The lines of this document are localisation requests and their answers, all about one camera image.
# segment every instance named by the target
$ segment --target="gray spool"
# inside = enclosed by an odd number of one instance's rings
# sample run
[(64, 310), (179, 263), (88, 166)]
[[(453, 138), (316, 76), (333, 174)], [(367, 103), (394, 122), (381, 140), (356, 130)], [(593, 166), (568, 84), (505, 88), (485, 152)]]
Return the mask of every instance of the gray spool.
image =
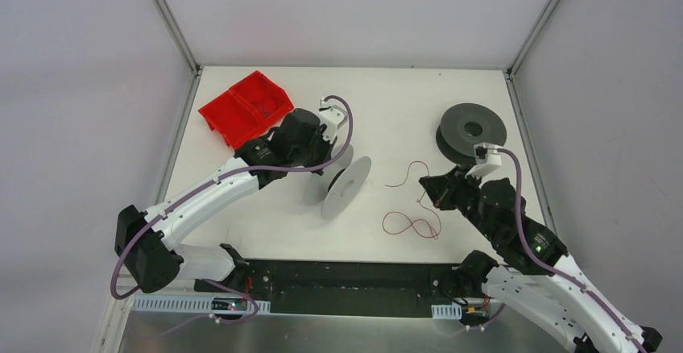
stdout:
[(492, 110), (475, 104), (455, 105), (441, 117), (436, 134), (441, 153), (456, 164), (475, 164), (474, 145), (482, 142), (503, 146), (507, 129)]

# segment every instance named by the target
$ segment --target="red wire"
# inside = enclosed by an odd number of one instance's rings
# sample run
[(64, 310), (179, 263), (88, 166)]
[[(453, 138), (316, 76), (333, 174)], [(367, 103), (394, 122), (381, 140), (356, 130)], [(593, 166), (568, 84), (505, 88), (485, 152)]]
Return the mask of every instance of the red wire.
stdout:
[(249, 289), (251, 289), (251, 276), (248, 276), (248, 277), (244, 280), (244, 285), (245, 285), (245, 287), (244, 287), (244, 293), (245, 293), (245, 294), (248, 294), (248, 293), (249, 293)]
[[(384, 186), (386, 186), (386, 187), (388, 187), (388, 188), (398, 188), (398, 187), (400, 187), (400, 186), (405, 185), (405, 183), (408, 181), (408, 175), (410, 174), (410, 170), (411, 170), (411, 168), (412, 168), (412, 166), (413, 166), (414, 164), (423, 164), (424, 167), (427, 169), (427, 176), (429, 176), (429, 166), (427, 166), (426, 163), (424, 163), (424, 162), (422, 162), (422, 161), (412, 161), (412, 162), (408, 165), (408, 170), (406, 171), (406, 177), (404, 178), (404, 181), (403, 181), (402, 183), (400, 183), (400, 184), (398, 184), (398, 185), (384, 185)], [(441, 218), (439, 217), (439, 215), (438, 215), (436, 212), (434, 212), (433, 210), (427, 208), (426, 206), (424, 206), (424, 205), (422, 204), (422, 199), (424, 198), (424, 195), (425, 195), (426, 193), (427, 193), (426, 191), (422, 193), (422, 196), (420, 196), (420, 198), (417, 199), (417, 203), (420, 204), (420, 206), (422, 207), (422, 209), (428, 210), (429, 212), (432, 212), (432, 213), (434, 214), (434, 216), (437, 217), (437, 220), (438, 220), (438, 222), (439, 222), (439, 230), (437, 230), (436, 228), (434, 228), (434, 226), (432, 226), (432, 224), (431, 224), (429, 221), (427, 221), (427, 220), (425, 220), (425, 219), (423, 219), (423, 218), (418, 218), (418, 219), (416, 219), (416, 220), (412, 220), (412, 219), (410, 219), (406, 214), (404, 214), (403, 212), (399, 212), (398, 210), (393, 210), (392, 212), (387, 212), (387, 214), (385, 214), (385, 215), (384, 215), (384, 218), (382, 219), (382, 229), (384, 230), (384, 232), (388, 233), (389, 235), (399, 235), (399, 234), (404, 233), (406, 230), (412, 228), (412, 229), (415, 231), (415, 233), (418, 234), (418, 236), (420, 236), (421, 238), (438, 240), (438, 239), (439, 239), (439, 234), (441, 233), (441, 230), (442, 230), (442, 228), (443, 228), (442, 225), (441, 225)], [(406, 218), (406, 219), (408, 220), (408, 222), (409, 222), (410, 224), (409, 224), (408, 226), (406, 226), (405, 228), (403, 228), (402, 230), (398, 231), (398, 232), (390, 232), (390, 231), (387, 230), (387, 228), (385, 227), (385, 222), (386, 222), (386, 220), (387, 220), (387, 217), (389, 217), (389, 216), (392, 215), (392, 214), (399, 214), (399, 215), (403, 216), (404, 218)], [(427, 224), (427, 226), (429, 227), (429, 236), (423, 235), (423, 234), (421, 234), (421, 233), (417, 230), (417, 227), (416, 227), (416, 225), (415, 225), (417, 222), (424, 222), (425, 224)]]

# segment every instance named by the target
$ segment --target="white wall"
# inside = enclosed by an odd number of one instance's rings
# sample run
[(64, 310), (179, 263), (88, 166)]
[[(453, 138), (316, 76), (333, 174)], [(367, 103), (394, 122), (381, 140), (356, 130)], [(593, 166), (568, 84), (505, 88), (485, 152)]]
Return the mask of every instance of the white wall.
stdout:
[(151, 0), (0, 0), (0, 24), (0, 351), (88, 351), (190, 73)]
[(564, 0), (516, 88), (560, 235), (683, 346), (683, 0)]
[(202, 64), (506, 68), (547, 0), (167, 0)]

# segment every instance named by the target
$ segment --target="white robotic arm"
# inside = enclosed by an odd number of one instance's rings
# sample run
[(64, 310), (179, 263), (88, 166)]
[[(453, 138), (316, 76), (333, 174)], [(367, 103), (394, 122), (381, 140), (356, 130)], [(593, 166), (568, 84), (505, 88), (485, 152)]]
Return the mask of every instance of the white robotic arm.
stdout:
[[(473, 251), (463, 260), (456, 270), (460, 279), (464, 277), (475, 292), (517, 310), (568, 351), (656, 351), (661, 335), (626, 318), (593, 286), (555, 234), (524, 215), (524, 199), (515, 193), (508, 179), (480, 186), (482, 177), (500, 167), (500, 152), (509, 153), (496, 145), (479, 144), (475, 147), (475, 166), (456, 166), (443, 176), (422, 177), (420, 183), (435, 207), (459, 210), (509, 266), (530, 277), (547, 293), (524, 284), (519, 277), (515, 279), (480, 251)], [(521, 216), (521, 229), (515, 214)]]
[[(339, 97), (328, 98), (345, 103)], [(337, 131), (347, 119), (346, 143), (330, 158)], [(244, 263), (242, 257), (225, 244), (195, 247), (182, 244), (183, 239), (218, 211), (287, 172), (322, 173), (348, 146), (352, 123), (348, 108), (331, 105), (327, 98), (321, 100), (317, 114), (295, 109), (280, 127), (244, 143), (234, 157), (178, 196), (142, 212), (134, 206), (122, 210), (115, 251), (145, 293), (179, 278), (224, 280), (237, 264)], [(115, 287), (112, 295), (121, 297)]]

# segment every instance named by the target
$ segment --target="white tabletop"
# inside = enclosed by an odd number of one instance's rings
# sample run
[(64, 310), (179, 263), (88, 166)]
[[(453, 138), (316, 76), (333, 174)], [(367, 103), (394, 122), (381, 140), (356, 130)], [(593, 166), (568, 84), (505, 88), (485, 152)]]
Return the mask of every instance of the white tabletop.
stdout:
[[(372, 159), (370, 175), (356, 199), (334, 220), (322, 219), (320, 206), (303, 203), (304, 185), (310, 175), (290, 174), (228, 206), (184, 243), (228, 243), (243, 257), (252, 259), (459, 263), (474, 249), (499, 259), (491, 245), (458, 212), (439, 213), (443, 231), (437, 240), (423, 239), (412, 230), (388, 235), (382, 229), (382, 218), (391, 210), (401, 210), (412, 218), (427, 218), (436, 225), (435, 218), (416, 204), (422, 193), (417, 178), (425, 175), (424, 167), (414, 166), (402, 188), (384, 185), (400, 183), (413, 160), (426, 162), (433, 175), (453, 167), (438, 151), (434, 135), (444, 111), (463, 102), (486, 106), (505, 123), (505, 146), (520, 157), (523, 166), (527, 215), (542, 222), (519, 128), (499, 71), (206, 67), (168, 197), (193, 185), (233, 155), (197, 110), (256, 69), (282, 87), (295, 107), (315, 110), (319, 99), (329, 94), (347, 100), (354, 112), (352, 144), (356, 157)], [(345, 134), (343, 128), (340, 142)], [(503, 177), (510, 177), (514, 184), (514, 165), (505, 156), (503, 167), (489, 178)], [(405, 219), (392, 216), (387, 220), (387, 229), (400, 230), (407, 224)], [(419, 229), (429, 233), (424, 224)]]

